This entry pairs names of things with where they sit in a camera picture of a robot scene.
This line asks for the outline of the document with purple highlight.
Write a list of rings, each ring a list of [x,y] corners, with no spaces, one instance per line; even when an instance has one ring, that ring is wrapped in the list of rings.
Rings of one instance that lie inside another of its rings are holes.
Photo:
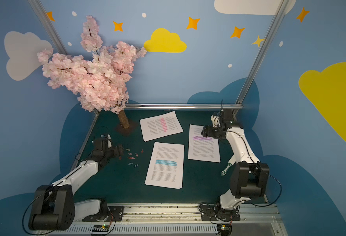
[[[220,163],[219,143],[217,139],[203,137],[203,126],[189,126],[188,159]]]

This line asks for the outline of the document with pink highlight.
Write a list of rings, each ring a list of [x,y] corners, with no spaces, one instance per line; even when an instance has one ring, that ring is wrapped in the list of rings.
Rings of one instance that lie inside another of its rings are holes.
[[[183,132],[175,111],[139,122],[145,142]]]

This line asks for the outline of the document with blue highlight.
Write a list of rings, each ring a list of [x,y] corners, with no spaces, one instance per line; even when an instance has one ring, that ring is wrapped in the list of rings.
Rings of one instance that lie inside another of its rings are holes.
[[[181,189],[184,149],[181,144],[154,143],[145,184]]]

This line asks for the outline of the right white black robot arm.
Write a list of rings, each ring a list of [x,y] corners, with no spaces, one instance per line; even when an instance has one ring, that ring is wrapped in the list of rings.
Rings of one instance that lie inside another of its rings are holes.
[[[280,192],[272,203],[265,204],[264,207],[275,204],[281,197],[282,184],[277,178],[269,174],[269,166],[260,162],[252,151],[246,139],[245,131],[234,117],[233,110],[221,109],[211,116],[211,121],[211,126],[206,125],[203,128],[202,136],[227,140],[233,151],[233,156],[221,175],[224,176],[230,167],[235,167],[230,178],[229,190],[222,194],[215,204],[215,214],[217,216],[230,214],[244,202],[263,197],[270,178],[279,184]]]

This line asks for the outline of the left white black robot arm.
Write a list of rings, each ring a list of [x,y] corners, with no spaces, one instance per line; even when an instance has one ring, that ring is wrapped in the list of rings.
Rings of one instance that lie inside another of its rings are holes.
[[[111,159],[123,156],[121,144],[114,145],[109,137],[94,140],[89,156],[75,169],[50,185],[42,185],[25,212],[29,220],[22,218],[22,229],[30,236],[44,236],[55,231],[67,230],[77,220],[113,221],[105,198],[74,201],[75,193]]]

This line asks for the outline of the left electronics board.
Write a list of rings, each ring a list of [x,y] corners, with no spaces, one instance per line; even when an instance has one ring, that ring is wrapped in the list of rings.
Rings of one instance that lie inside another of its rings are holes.
[[[91,230],[91,236],[105,236],[110,232],[109,224],[94,225]]]

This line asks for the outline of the electronics board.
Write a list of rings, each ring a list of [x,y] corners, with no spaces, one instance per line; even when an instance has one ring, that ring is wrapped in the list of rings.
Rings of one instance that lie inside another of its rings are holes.
[[[110,232],[109,224],[94,225],[91,230],[91,236],[105,236]]]
[[[231,224],[217,224],[217,235],[218,236],[230,236],[232,233]]]

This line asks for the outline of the right electronics board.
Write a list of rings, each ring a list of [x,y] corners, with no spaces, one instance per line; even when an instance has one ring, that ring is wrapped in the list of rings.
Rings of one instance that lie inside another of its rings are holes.
[[[230,236],[232,233],[231,224],[217,224],[217,235],[218,236]]]

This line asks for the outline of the white handled tool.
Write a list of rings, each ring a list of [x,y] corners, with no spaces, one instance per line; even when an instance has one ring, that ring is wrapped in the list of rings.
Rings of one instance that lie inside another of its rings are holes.
[[[236,163],[236,157],[235,157],[235,155],[233,155],[233,156],[229,159],[228,164],[227,164],[227,166],[225,167],[225,169],[221,172],[221,176],[225,176],[226,173],[227,173],[227,171],[229,170],[229,168],[230,168],[231,166],[233,166],[235,163]]]

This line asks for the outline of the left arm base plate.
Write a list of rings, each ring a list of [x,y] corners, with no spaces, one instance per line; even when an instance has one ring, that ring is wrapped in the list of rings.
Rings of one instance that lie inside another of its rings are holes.
[[[107,206],[101,208],[99,213],[87,216],[82,219],[83,222],[110,222],[122,221],[124,213],[124,206]]]

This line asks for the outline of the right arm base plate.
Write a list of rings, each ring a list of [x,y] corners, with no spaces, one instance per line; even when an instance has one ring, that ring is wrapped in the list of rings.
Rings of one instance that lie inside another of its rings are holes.
[[[202,221],[240,221],[240,214],[238,209],[225,210],[219,206],[200,204],[198,206],[198,211],[200,213]]]

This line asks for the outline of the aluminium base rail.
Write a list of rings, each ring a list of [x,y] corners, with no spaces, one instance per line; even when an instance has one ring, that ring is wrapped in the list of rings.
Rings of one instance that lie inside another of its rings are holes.
[[[44,236],[91,236],[94,225],[109,224],[106,236],[217,236],[217,224],[231,224],[230,236],[286,236],[277,206],[242,205],[240,221],[202,221],[199,204],[112,204],[124,206],[122,221],[77,220],[64,231]]]

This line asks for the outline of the right aluminium frame post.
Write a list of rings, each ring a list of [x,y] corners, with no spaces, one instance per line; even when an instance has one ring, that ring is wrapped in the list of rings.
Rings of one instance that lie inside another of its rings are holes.
[[[243,102],[247,96],[247,93],[249,92],[249,89],[252,85],[252,82],[254,81],[254,79],[258,73],[258,70],[259,70],[259,68],[260,68],[260,66],[264,60],[264,57],[265,57],[266,53],[268,52],[268,49],[269,49],[278,29],[279,29],[279,27],[283,21],[283,18],[286,15],[285,12],[286,12],[286,9],[288,9],[290,2],[291,1],[289,1],[289,0],[283,0],[278,5],[277,12],[273,17],[271,24],[269,25],[269,28],[268,28],[266,35],[265,35],[265,39],[262,42],[262,46],[260,46],[260,49],[257,53],[256,58],[255,58],[255,61],[251,67],[251,70],[250,70],[250,72],[249,72],[249,74],[248,74],[248,76],[247,76],[247,78],[243,84],[243,87],[241,88],[241,91],[237,97],[236,105],[238,105],[239,108],[233,109],[234,117],[236,117],[238,111],[241,110],[243,107]]]

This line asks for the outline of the aluminium frame post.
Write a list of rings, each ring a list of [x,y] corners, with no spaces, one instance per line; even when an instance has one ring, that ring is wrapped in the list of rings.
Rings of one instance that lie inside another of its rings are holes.
[[[250,70],[250,72],[249,72],[249,74],[248,74],[248,76],[247,76],[247,78],[243,84],[243,87],[241,88],[241,91],[237,97],[236,105],[238,105],[239,108],[233,109],[234,117],[236,117],[238,111],[241,110],[243,107],[243,102],[247,96],[247,93],[249,92],[249,89],[252,85],[252,82],[254,81],[254,79],[258,73],[258,70],[259,70],[259,68],[260,68],[260,66],[264,60],[264,57],[265,57],[266,53],[268,52],[268,49],[269,49],[278,29],[279,29],[279,27],[283,21],[283,18],[286,15],[285,12],[286,12],[286,9],[288,9],[290,2],[291,1],[289,1],[289,0],[283,0],[278,5],[277,12],[273,17],[271,24],[269,25],[269,28],[268,28],[266,35],[265,35],[265,39],[262,42],[262,46],[260,46],[260,49],[257,53],[256,58],[255,58],[255,61],[251,67],[251,70]]]
[[[50,37],[53,45],[60,54],[68,54],[58,32],[56,31],[52,21],[47,15],[47,12],[39,0],[28,0],[32,10],[35,12],[46,33]]]

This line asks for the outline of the left aluminium frame post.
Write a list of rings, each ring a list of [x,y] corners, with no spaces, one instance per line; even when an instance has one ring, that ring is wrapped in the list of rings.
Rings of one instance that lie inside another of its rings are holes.
[[[47,15],[47,12],[39,0],[28,0],[32,10],[35,12],[46,33],[50,37],[53,45],[60,54],[68,54],[58,32],[56,31],[52,21]]]

